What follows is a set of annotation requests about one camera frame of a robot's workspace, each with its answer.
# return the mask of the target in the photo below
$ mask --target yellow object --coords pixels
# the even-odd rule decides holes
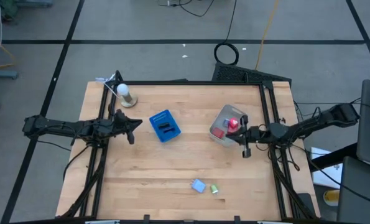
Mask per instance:
[[[340,190],[327,190],[323,194],[324,202],[329,206],[338,206],[340,200]]]
[[[267,34],[267,30],[269,30],[269,27],[271,26],[273,16],[276,12],[278,4],[279,4],[279,0],[276,0],[276,2],[274,3],[273,11],[271,12],[271,16],[269,17],[269,20],[267,21],[265,32],[264,32],[264,35],[262,36],[262,40],[261,40],[261,46],[259,47],[258,59],[257,59],[257,64],[255,65],[255,70],[258,70],[259,59],[261,58],[262,51],[264,49],[264,41],[265,41],[265,37],[266,37],[266,34]]]
[[[212,194],[217,194],[218,191],[219,191],[218,187],[215,184],[211,185],[211,193]]]
[[[4,46],[2,46],[2,45],[1,45],[1,48],[3,49],[3,51],[5,51],[5,53],[7,53],[7,54],[10,56],[10,58],[12,59],[12,61],[13,61],[14,63],[9,63],[9,64],[5,64],[5,65],[0,65],[0,68],[5,68],[5,67],[10,67],[10,66],[15,65],[15,61],[16,61],[15,56],[13,56],[13,54],[11,54],[8,50],[6,50],[6,48],[5,48]]]

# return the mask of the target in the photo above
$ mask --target small blue block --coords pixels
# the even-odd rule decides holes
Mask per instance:
[[[198,193],[203,193],[203,191],[205,189],[205,184],[201,180],[195,179],[193,181],[192,188],[197,190]]]
[[[223,126],[226,127],[226,128],[229,127],[229,121],[230,121],[229,119],[225,119],[223,121]]]

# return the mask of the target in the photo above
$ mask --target wooden table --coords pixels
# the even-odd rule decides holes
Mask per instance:
[[[280,220],[267,152],[251,144],[251,158],[243,159],[241,146],[223,147],[208,136],[210,125],[226,104],[247,113],[250,126],[264,123],[257,86],[138,85],[130,89],[139,97],[137,105],[127,109],[117,102],[116,108],[121,108],[130,118],[143,119],[143,123],[134,131],[134,145],[129,145],[122,135],[110,139],[99,219],[141,220],[149,214],[153,220],[233,220],[235,215],[241,220]],[[88,83],[81,120],[98,116],[102,92],[102,84]],[[289,84],[274,83],[274,92],[280,117],[288,125],[296,123]],[[270,100],[267,101],[272,121]],[[182,133],[162,144],[149,118],[166,109]],[[300,140],[295,144],[303,147]],[[77,140],[70,159],[84,146],[83,141]],[[86,151],[68,169],[57,215],[64,213],[83,190],[90,152],[90,149]],[[301,168],[297,172],[290,166],[294,189],[312,196],[320,216],[305,153],[293,147],[292,154]],[[211,194],[209,188],[203,194],[192,190],[193,179],[216,184],[219,194]],[[290,217],[284,188],[283,192]]]

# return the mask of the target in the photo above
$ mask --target clear plastic container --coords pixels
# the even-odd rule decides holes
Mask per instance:
[[[224,105],[218,116],[215,118],[214,123],[210,127],[210,138],[214,139],[217,143],[224,145],[226,147],[232,146],[233,144],[237,144],[232,139],[228,139],[227,137],[223,136],[222,139],[216,137],[212,134],[212,130],[214,128],[219,128],[220,130],[224,131],[224,134],[226,135],[228,133],[228,128],[223,125],[223,122],[225,119],[231,119],[236,118],[240,122],[240,118],[246,115],[241,110],[235,108],[231,105]]]

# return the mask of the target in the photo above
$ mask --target pink object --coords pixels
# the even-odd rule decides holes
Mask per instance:
[[[239,121],[236,118],[229,120],[229,128],[236,129],[239,127]]]
[[[219,128],[214,128],[214,130],[212,130],[212,134],[222,139],[224,136],[224,131],[220,130]]]
[[[238,130],[237,128],[231,128],[231,127],[229,126],[229,128],[228,128],[228,134],[234,133],[234,132],[236,132],[237,130]]]

